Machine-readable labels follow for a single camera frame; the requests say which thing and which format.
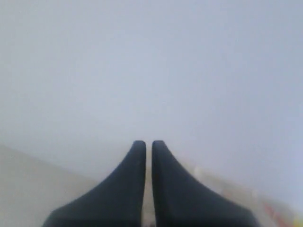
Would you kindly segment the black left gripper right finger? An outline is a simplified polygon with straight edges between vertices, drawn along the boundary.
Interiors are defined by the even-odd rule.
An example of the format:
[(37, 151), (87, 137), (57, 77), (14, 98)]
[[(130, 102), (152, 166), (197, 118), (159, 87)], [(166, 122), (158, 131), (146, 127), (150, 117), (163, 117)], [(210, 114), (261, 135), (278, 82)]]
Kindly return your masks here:
[(195, 179), (162, 140), (152, 143), (152, 190), (158, 227), (259, 227), (253, 213)]

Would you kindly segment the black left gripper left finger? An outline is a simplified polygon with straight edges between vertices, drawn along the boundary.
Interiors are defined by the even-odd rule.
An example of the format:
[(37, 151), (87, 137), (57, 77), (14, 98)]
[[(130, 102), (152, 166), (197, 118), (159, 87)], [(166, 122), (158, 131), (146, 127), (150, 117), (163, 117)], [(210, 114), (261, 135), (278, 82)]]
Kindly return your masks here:
[(146, 144), (134, 141), (116, 169), (100, 184), (55, 209), (45, 227), (140, 227), (146, 173)]

